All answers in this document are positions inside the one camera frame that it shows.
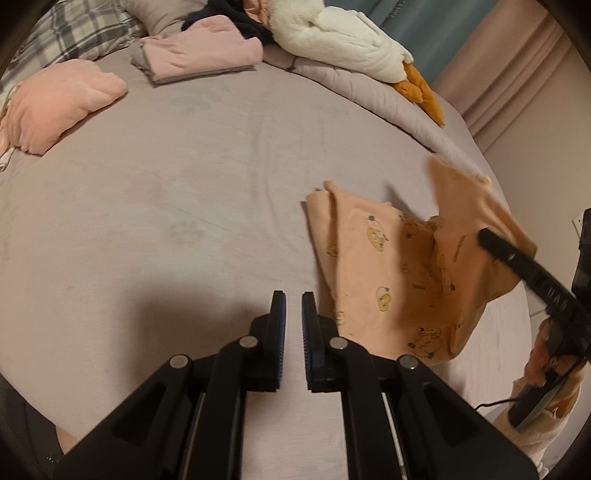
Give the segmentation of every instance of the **cartoon print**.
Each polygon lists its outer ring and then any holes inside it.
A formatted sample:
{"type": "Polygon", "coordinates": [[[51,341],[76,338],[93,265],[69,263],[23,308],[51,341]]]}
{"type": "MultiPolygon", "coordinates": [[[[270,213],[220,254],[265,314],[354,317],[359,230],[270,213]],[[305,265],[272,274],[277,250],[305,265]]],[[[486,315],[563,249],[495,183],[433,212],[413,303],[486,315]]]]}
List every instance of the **cartoon print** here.
{"type": "Polygon", "coordinates": [[[428,265],[426,263],[421,264],[421,268],[423,269],[423,271],[429,275],[429,277],[433,278],[433,269],[431,268],[431,265],[428,265]]]}
{"type": "Polygon", "coordinates": [[[376,298],[378,299],[378,308],[380,312],[386,312],[389,308],[392,296],[388,287],[380,287],[377,289],[376,298]]]}
{"type": "Polygon", "coordinates": [[[447,269],[445,255],[441,254],[439,257],[439,273],[441,274],[441,281],[443,282],[443,293],[449,295],[452,291],[456,291],[456,286],[453,284],[452,277],[447,269]]]}
{"type": "Polygon", "coordinates": [[[460,237],[460,240],[457,243],[457,247],[456,247],[456,253],[453,254],[453,258],[452,261],[454,263],[457,262],[457,256],[460,254],[460,250],[462,249],[462,245],[464,244],[464,240],[466,239],[466,237],[468,236],[468,234],[466,233],[465,235],[462,235],[460,237]]]}
{"type": "Polygon", "coordinates": [[[431,359],[441,348],[441,329],[419,327],[417,337],[408,346],[413,349],[413,355],[431,359]]]}
{"type": "Polygon", "coordinates": [[[402,222],[402,232],[406,238],[411,238],[418,233],[418,222],[410,218],[408,214],[401,212],[400,221],[402,222]]]}
{"type": "Polygon", "coordinates": [[[338,245],[331,245],[326,249],[326,253],[329,254],[331,257],[338,257],[339,256],[339,246],[338,245]]]}
{"type": "Polygon", "coordinates": [[[388,240],[388,238],[384,234],[384,231],[382,230],[382,225],[375,219],[373,215],[369,215],[366,218],[366,221],[368,223],[369,241],[378,252],[383,252],[384,244],[386,242],[389,242],[390,240],[388,240]]]}

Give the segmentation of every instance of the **teal curtain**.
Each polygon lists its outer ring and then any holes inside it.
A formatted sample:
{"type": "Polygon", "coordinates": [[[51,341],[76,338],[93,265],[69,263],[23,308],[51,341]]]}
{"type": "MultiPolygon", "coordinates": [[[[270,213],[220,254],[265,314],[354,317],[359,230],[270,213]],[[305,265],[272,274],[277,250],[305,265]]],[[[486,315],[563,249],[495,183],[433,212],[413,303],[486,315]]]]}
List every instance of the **teal curtain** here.
{"type": "Polygon", "coordinates": [[[498,0],[327,0],[365,13],[404,45],[428,82],[435,80],[498,0]]]}

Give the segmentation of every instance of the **pink fabric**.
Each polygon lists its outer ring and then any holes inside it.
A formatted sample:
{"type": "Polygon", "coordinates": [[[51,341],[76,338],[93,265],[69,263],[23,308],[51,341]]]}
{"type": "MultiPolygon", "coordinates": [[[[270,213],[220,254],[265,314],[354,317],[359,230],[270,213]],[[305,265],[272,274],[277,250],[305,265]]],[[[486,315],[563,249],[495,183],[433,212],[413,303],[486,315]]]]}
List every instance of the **pink fabric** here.
{"type": "Polygon", "coordinates": [[[12,97],[0,123],[0,152],[20,147],[43,155],[63,132],[126,92],[123,80],[92,61],[48,66],[22,82],[12,97]]]}
{"type": "Polygon", "coordinates": [[[245,40],[236,25],[223,15],[199,20],[170,38],[156,35],[142,42],[154,81],[262,62],[261,41],[245,40]]]}

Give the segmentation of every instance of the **metal screw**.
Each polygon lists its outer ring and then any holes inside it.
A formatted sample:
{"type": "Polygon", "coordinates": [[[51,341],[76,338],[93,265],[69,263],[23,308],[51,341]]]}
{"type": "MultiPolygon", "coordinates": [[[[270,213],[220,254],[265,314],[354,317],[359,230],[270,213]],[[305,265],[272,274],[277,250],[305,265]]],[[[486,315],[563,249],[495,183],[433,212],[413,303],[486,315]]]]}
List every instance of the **metal screw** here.
{"type": "Polygon", "coordinates": [[[170,359],[170,366],[173,368],[185,368],[189,364],[189,359],[185,355],[175,355],[170,359]]]}
{"type": "Polygon", "coordinates": [[[252,335],[246,335],[240,339],[240,346],[244,348],[254,348],[258,345],[258,339],[252,335]]]}
{"type": "Polygon", "coordinates": [[[400,365],[409,370],[414,370],[418,367],[418,360],[412,355],[403,355],[398,361],[400,362],[400,365]]]}
{"type": "Polygon", "coordinates": [[[348,344],[347,339],[343,337],[332,337],[329,341],[329,345],[336,350],[343,350],[348,344]]]}

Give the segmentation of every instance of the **wall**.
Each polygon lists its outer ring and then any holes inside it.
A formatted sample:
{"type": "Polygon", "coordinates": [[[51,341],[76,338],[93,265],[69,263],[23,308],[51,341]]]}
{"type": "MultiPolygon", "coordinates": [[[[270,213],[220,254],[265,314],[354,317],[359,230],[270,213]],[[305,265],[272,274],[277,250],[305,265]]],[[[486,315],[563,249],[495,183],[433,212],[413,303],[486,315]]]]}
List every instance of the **wall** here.
{"type": "MultiPolygon", "coordinates": [[[[511,211],[539,246],[536,259],[570,286],[579,258],[571,220],[591,207],[591,73],[574,48],[536,97],[485,152],[511,211]]],[[[532,335],[544,313],[529,298],[532,335]]],[[[591,413],[591,374],[544,463],[561,458],[591,413]]]]}

